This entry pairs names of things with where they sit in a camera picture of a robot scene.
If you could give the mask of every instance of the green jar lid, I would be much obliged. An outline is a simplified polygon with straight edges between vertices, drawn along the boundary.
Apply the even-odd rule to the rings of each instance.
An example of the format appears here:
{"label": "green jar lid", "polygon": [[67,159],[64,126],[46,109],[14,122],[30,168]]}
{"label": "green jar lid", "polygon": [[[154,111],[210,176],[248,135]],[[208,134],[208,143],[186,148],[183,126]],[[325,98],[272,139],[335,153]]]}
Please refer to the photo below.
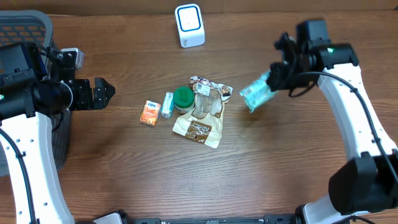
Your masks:
{"label": "green jar lid", "polygon": [[193,104],[194,97],[193,91],[183,86],[175,90],[173,101],[179,108],[188,108]]}

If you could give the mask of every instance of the wooden table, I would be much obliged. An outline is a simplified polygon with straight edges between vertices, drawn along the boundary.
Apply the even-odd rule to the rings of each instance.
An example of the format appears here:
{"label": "wooden table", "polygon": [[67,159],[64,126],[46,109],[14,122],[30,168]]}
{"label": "wooden table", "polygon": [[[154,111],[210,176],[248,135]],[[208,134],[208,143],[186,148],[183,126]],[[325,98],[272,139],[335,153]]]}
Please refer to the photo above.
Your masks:
{"label": "wooden table", "polygon": [[[206,44],[181,49],[174,15],[52,17],[59,47],[78,47],[78,78],[103,77],[116,87],[105,110],[73,114],[70,153],[59,172],[77,220],[119,208],[132,217],[250,217],[291,213],[327,193],[328,179],[345,164],[329,104],[315,89],[290,99],[279,93],[250,114],[234,92],[218,149],[172,132],[177,119],[141,124],[146,100],[204,76],[239,90],[280,61],[273,42],[295,36],[302,20],[324,17],[334,42],[358,54],[373,106],[398,141],[398,12],[203,15]],[[15,222],[8,177],[0,178],[0,223]],[[396,223],[398,212],[369,215]]]}

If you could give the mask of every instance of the orange box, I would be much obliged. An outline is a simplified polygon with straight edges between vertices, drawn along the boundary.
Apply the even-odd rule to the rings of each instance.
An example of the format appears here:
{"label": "orange box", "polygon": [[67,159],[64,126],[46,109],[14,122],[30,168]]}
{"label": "orange box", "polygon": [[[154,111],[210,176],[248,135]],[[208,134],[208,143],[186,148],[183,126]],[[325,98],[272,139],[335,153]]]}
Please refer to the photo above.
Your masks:
{"label": "orange box", "polygon": [[161,107],[161,104],[147,100],[139,121],[154,127],[159,118]]}

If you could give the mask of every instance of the small container with green lid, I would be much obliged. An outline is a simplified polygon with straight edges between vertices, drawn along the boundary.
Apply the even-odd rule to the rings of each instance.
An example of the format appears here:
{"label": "small container with green lid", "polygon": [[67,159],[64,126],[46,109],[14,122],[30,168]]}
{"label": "small container with green lid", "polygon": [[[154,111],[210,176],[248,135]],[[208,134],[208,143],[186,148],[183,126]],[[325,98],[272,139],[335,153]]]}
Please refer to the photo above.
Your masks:
{"label": "small container with green lid", "polygon": [[175,109],[180,114],[188,113],[195,107],[194,99],[195,95],[190,88],[183,86],[176,89],[173,97]]}

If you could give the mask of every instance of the white device with blue border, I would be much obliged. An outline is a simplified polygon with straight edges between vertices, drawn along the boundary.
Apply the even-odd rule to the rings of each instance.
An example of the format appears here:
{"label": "white device with blue border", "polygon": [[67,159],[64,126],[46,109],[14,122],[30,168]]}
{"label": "white device with blue border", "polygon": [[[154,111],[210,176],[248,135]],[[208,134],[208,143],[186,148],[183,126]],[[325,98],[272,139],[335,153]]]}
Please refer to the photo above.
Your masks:
{"label": "white device with blue border", "polygon": [[195,47],[205,43],[205,28],[200,8],[196,4],[186,4],[175,9],[181,47]]}

